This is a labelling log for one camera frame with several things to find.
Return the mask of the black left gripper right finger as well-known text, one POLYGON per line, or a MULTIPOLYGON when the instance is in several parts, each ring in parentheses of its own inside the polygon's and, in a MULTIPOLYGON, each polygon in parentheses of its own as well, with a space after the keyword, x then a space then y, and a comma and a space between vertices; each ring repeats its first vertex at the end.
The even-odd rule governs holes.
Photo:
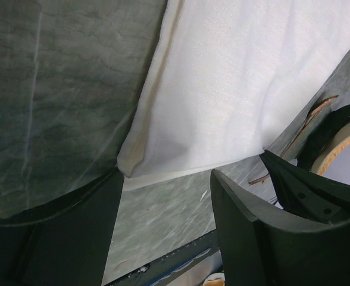
POLYGON ((210 188, 227 285, 350 285, 350 220, 288 213, 219 170, 210 188))

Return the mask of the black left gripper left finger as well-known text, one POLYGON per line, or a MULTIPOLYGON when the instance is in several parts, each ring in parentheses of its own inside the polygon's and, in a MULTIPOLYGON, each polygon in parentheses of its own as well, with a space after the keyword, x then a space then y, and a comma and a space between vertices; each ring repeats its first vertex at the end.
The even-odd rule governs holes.
POLYGON ((0 218, 0 285, 101 285, 123 174, 0 218))

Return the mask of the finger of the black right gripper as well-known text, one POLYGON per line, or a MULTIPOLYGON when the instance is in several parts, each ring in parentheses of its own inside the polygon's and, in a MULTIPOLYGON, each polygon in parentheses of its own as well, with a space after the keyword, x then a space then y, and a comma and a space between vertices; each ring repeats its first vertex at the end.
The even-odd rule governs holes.
POLYGON ((321 223, 350 219, 350 185, 301 169, 268 150, 260 158, 284 210, 321 223))

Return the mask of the white cloth napkin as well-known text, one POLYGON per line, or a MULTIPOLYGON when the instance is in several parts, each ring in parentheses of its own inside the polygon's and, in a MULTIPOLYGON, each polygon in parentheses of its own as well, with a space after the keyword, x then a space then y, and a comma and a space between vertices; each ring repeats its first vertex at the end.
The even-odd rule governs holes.
POLYGON ((169 1, 124 190, 261 154, 350 50, 350 1, 169 1))

